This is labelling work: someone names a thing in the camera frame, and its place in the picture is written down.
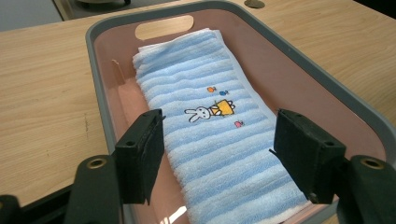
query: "striped towel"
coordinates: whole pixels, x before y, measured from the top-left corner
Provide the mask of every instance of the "striped towel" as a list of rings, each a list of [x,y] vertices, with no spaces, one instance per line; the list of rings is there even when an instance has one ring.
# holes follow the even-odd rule
[[[139,49],[136,81],[161,108],[168,159],[191,223],[279,223],[306,206],[273,147],[276,117],[219,31]]]

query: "cartoon bunny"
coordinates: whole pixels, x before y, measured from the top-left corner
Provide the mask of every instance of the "cartoon bunny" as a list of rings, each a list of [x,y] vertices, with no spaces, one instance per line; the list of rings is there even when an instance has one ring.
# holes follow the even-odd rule
[[[233,101],[221,100],[218,103],[214,103],[209,108],[199,106],[196,109],[186,109],[184,113],[193,114],[189,119],[189,122],[193,123],[198,119],[210,119],[212,116],[226,116],[233,114],[235,105]]]

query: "folded towel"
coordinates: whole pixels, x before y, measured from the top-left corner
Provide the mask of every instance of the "folded towel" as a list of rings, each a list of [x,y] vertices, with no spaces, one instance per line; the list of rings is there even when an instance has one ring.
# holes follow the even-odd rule
[[[279,223],[306,206],[273,147],[276,117],[219,31],[139,49],[136,81],[161,108],[191,223]]]

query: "gray plastic basket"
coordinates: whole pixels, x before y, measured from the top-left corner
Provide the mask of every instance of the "gray plastic basket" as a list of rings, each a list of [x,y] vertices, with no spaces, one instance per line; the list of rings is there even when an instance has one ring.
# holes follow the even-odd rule
[[[187,32],[147,41],[134,35],[139,24],[183,15],[194,18],[194,25]],[[137,85],[131,84],[135,75],[131,61],[137,48],[203,28],[221,31],[253,88],[274,112],[286,108],[304,114],[344,142],[347,157],[369,155],[396,167],[396,130],[383,116],[261,21],[240,6],[223,1],[121,15],[99,21],[90,28],[87,46],[109,152],[131,122],[148,109],[139,100],[142,93]],[[112,61],[117,61],[118,71]],[[123,101],[125,88],[135,89],[132,105]],[[335,207],[336,203],[321,207],[319,212],[317,209],[315,214],[299,221],[318,223],[334,214]],[[126,210],[131,211],[134,220],[141,220],[135,208]]]

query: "wooden tabletop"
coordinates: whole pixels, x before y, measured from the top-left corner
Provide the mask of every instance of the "wooden tabletop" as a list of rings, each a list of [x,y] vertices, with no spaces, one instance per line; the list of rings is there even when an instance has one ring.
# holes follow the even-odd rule
[[[26,205],[70,185],[84,159],[107,154],[88,28],[185,2],[0,33],[0,194]],[[396,126],[396,20],[351,0],[264,2],[247,10]]]

